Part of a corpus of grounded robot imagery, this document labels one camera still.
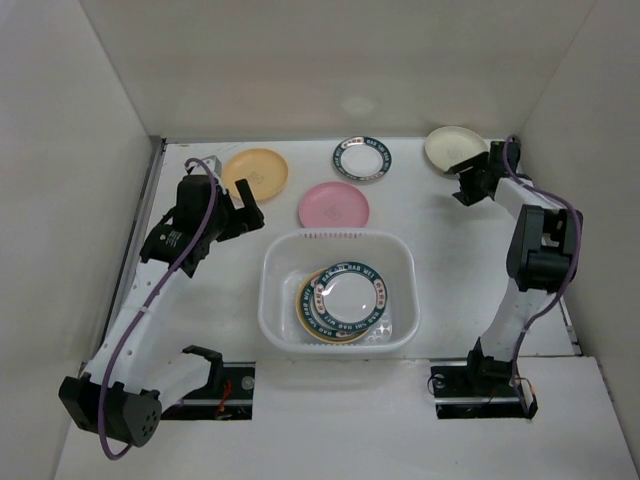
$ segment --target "plate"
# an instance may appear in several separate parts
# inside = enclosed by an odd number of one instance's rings
[[[320,319],[336,330],[366,330],[380,320],[387,306],[382,277],[363,263],[342,262],[329,267],[313,291]]]
[[[306,228],[362,228],[369,220],[369,202],[360,190],[348,183],[321,183],[304,194],[298,205],[298,216]]]
[[[349,333],[342,330],[328,328],[320,319],[313,306],[313,288],[324,269],[312,273],[302,282],[296,297],[296,312],[304,329],[323,342],[350,343],[362,338],[367,330],[360,333]]]
[[[475,132],[462,127],[442,127],[429,134],[424,150],[433,165],[446,172],[454,165],[487,152],[489,147]]]
[[[222,180],[235,198],[236,181],[246,178],[256,201],[267,200],[287,183],[289,166],[281,155],[266,148],[253,148],[235,155],[222,170]]]
[[[350,180],[368,182],[389,171],[391,152],[375,138],[347,138],[334,150],[333,165]]]

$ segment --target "white floor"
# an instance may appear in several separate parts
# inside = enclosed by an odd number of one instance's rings
[[[209,257],[174,308],[173,338],[189,335],[223,353],[228,361],[291,358],[273,347],[257,322],[258,288],[267,246],[299,228],[298,201],[324,181],[341,180],[331,164],[340,139],[296,142],[169,145],[153,201],[153,226],[175,203],[176,186],[190,157],[216,154],[222,162],[254,147],[280,153],[289,163],[289,182],[261,204],[266,226],[213,244]],[[464,357],[491,323],[507,283],[505,259],[515,226],[499,205],[486,199],[467,208],[451,194],[455,180],[428,163],[423,140],[384,139],[393,155],[389,173],[360,186],[371,206],[368,227],[393,232],[411,249],[418,277],[421,327],[397,358]],[[523,355],[573,355],[560,308],[536,323]]]
[[[115,463],[74,426],[56,480],[638,478],[594,359],[520,365],[532,422],[437,420],[423,360],[258,362],[253,420],[162,422]]]

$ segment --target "pink plate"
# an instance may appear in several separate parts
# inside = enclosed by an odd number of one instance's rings
[[[306,228],[361,228],[369,220],[369,202],[360,190],[348,183],[321,183],[302,197],[298,215]]]

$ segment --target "plastic container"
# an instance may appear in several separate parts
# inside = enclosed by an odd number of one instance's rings
[[[391,335],[370,335],[369,341],[326,344],[314,340],[300,325],[295,299],[300,284],[321,268],[343,261],[361,262],[384,279],[389,300],[380,322]],[[366,229],[302,229],[275,240],[262,269],[258,320],[276,347],[291,353],[383,354],[395,351],[415,335],[420,307],[413,257],[398,237]]]

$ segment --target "purple cable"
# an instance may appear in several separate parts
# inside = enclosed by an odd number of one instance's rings
[[[207,223],[209,223],[209,219],[213,214],[213,208],[216,202],[217,181],[213,176],[213,173],[207,166],[207,164],[198,158],[190,158],[189,160],[187,160],[184,164],[185,168],[191,165],[192,163],[197,163],[202,168],[204,168],[205,172],[207,172],[207,176],[209,177],[209,182],[211,183],[211,197],[209,198],[207,210],[204,214],[204,217],[202,217],[202,222],[200,222],[200,226],[198,227],[198,230],[196,230],[196,233],[191,239],[191,242],[189,242],[189,245],[187,245],[184,251],[177,258],[177,260],[173,262],[173,264],[167,270],[167,273],[165,273],[162,276],[162,278],[160,279],[158,284],[153,288],[153,290],[151,290],[151,293],[149,294],[149,296],[147,297],[147,299],[143,304],[143,308],[136,314],[136,316],[133,318],[133,320],[131,321],[131,323],[125,330],[125,332],[122,334],[122,337],[118,341],[116,348],[111,354],[111,358],[109,359],[107,368],[104,371],[104,376],[102,378],[102,385],[100,385],[100,396],[98,397],[98,435],[100,437],[100,445],[102,445],[102,451],[104,452],[104,454],[107,456],[109,460],[120,460],[122,457],[125,456],[125,454],[131,448],[131,444],[129,444],[124,449],[122,449],[122,451],[118,453],[113,453],[109,448],[109,443],[107,442],[104,403],[107,397],[109,379],[111,378],[111,373],[113,372],[113,368],[116,364],[116,361],[118,360],[118,356],[120,355],[120,352],[124,348],[125,343],[127,343],[128,338],[131,336],[131,333],[138,326],[138,323],[140,323],[140,320],[142,320],[142,317],[144,317],[145,312],[143,310],[149,308],[154,298],[158,295],[158,293],[160,293],[160,290],[162,289],[164,284],[167,283],[167,280],[169,280],[169,277],[171,277],[171,275],[173,275],[175,271],[178,270],[178,268],[180,267],[180,264],[184,261],[185,258],[187,258],[187,255],[191,253],[191,250],[193,250],[193,247],[195,247],[198,240],[200,240],[200,237],[202,236],[204,229],[207,227]]]
[[[571,263],[569,264],[569,270],[567,271],[567,275],[564,277],[564,280],[560,284],[560,288],[558,288],[558,291],[556,292],[556,296],[553,297],[553,300],[551,300],[551,302],[549,302],[549,305],[547,305],[545,308],[543,308],[538,313],[533,315],[529,320],[527,320],[527,323],[525,323],[524,327],[522,328],[522,333],[520,333],[520,336],[516,340],[516,344],[513,347],[513,357],[512,357],[513,366],[511,371],[513,388],[516,392],[516,395],[518,396],[518,399],[520,400],[520,403],[522,404],[522,408],[524,409],[525,412],[528,412],[529,409],[527,408],[527,402],[524,399],[524,396],[520,393],[520,389],[518,389],[518,385],[516,384],[516,378],[520,376],[518,373],[518,355],[520,354],[520,347],[522,347],[522,342],[524,342],[524,337],[527,334],[527,331],[531,328],[531,325],[533,325],[533,322],[535,322],[540,317],[543,317],[547,313],[549,313],[551,309],[555,307],[558,304],[558,302],[560,302],[560,299],[562,298],[564,293],[567,291],[567,287],[569,287],[569,283],[571,282],[571,279],[575,275],[576,269],[578,268],[578,259],[580,257],[580,247],[582,245],[582,226],[580,225],[580,218],[578,217],[578,212],[573,207],[573,205],[571,205],[571,203],[569,203],[567,200],[565,200],[561,196],[556,195],[555,193],[547,192],[545,190],[541,190],[539,188],[532,187],[524,183],[511,169],[511,165],[509,165],[507,149],[508,149],[509,143],[517,140],[518,140],[518,137],[516,137],[515,135],[508,136],[507,140],[504,143],[504,147],[502,148],[502,163],[504,164],[504,168],[507,170],[507,173],[509,174],[511,179],[514,182],[516,182],[518,185],[523,187],[525,190],[529,190],[530,192],[537,193],[538,195],[542,195],[544,197],[550,198],[551,200],[554,200],[555,202],[563,205],[571,214],[571,217],[573,219],[573,224],[575,225],[575,228],[576,228],[575,251],[573,253],[573,257],[571,258]]]

